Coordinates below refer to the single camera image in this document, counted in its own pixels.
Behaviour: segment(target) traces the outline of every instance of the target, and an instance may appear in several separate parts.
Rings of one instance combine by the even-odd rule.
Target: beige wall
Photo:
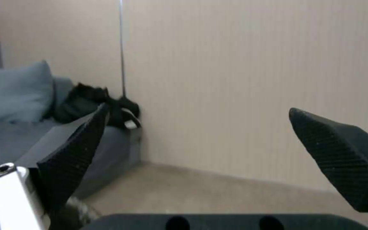
[[[143,158],[332,189],[290,107],[368,131],[368,0],[125,0]]]
[[[47,60],[52,73],[121,94],[115,0],[0,0],[4,67]]]

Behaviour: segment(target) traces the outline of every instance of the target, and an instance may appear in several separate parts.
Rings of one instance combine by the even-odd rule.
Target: hole
[[[5,172],[6,170],[9,169],[9,166],[8,165],[3,165],[3,166],[0,166],[0,173],[1,172]]]
[[[171,217],[165,224],[165,230],[190,230],[190,223],[184,217]]]
[[[275,217],[265,216],[259,220],[260,230],[284,230],[283,224]]]

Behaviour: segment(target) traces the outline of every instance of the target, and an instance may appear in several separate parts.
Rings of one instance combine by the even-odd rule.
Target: textured rubber finger pad
[[[108,113],[108,105],[99,106],[66,143],[37,163],[45,189],[43,203],[49,212],[58,211],[79,186],[95,155]]]
[[[332,185],[355,210],[368,212],[368,134],[295,108],[289,119]]]

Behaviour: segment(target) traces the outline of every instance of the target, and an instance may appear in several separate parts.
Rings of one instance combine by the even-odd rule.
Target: floor
[[[85,200],[112,213],[329,213],[368,226],[339,195],[272,182],[142,164]]]

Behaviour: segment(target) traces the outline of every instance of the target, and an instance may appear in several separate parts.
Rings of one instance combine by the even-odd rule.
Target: gray couch
[[[73,84],[69,79],[54,77],[55,98],[53,106],[58,106],[63,102],[72,87]],[[61,124],[53,118],[46,118],[39,123],[0,122],[0,164],[19,162],[20,165],[24,162],[23,159],[27,159],[29,163],[29,159],[43,158],[44,156],[38,156],[38,154],[44,153],[30,152],[29,150],[51,128],[59,125]],[[96,192],[137,163],[139,161],[140,136],[140,129],[123,131],[114,127],[106,127],[92,164],[74,195],[84,198]]]

